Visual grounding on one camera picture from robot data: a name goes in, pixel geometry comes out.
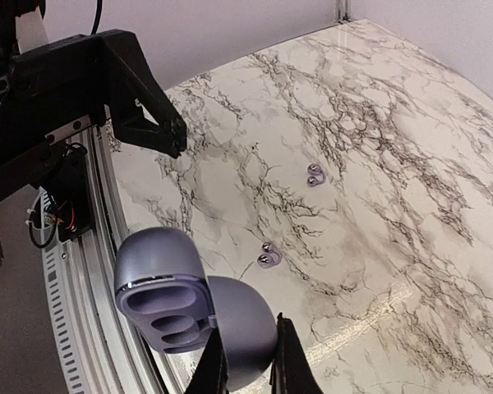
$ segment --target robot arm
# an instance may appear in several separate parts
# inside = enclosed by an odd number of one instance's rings
[[[0,201],[28,184],[43,187],[53,207],[62,207],[59,219],[72,218],[58,228],[65,241],[91,226],[86,151],[66,139],[111,117],[119,140],[176,158],[186,148],[187,126],[133,33],[36,43],[36,33],[44,32],[40,5],[0,0]],[[155,123],[145,119],[142,106]]]

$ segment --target aluminum rail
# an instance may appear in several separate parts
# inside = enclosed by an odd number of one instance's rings
[[[90,128],[70,140],[88,150],[94,229],[43,250],[62,371],[71,394],[182,394],[181,378],[168,358],[152,352],[114,304],[115,254],[128,230],[105,131]],[[43,190],[41,196],[47,206]]]

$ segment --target marble surface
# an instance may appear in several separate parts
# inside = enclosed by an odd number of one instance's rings
[[[254,286],[294,321],[326,394],[493,393],[490,99],[369,21],[169,95],[190,127],[181,158],[112,141],[132,231],[181,228],[208,274]],[[324,185],[307,187],[310,163]],[[263,241],[278,267],[256,263]]]

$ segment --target white wall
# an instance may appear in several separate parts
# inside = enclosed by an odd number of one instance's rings
[[[352,0],[352,16],[409,39],[493,98],[493,0]]]
[[[95,0],[47,1],[54,41],[88,34]],[[167,89],[245,54],[334,23],[335,0],[104,0],[100,30],[137,34]]]

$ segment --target gray floor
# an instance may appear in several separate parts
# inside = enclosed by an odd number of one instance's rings
[[[30,243],[26,187],[0,203],[0,394],[67,393],[53,341],[40,252]]]

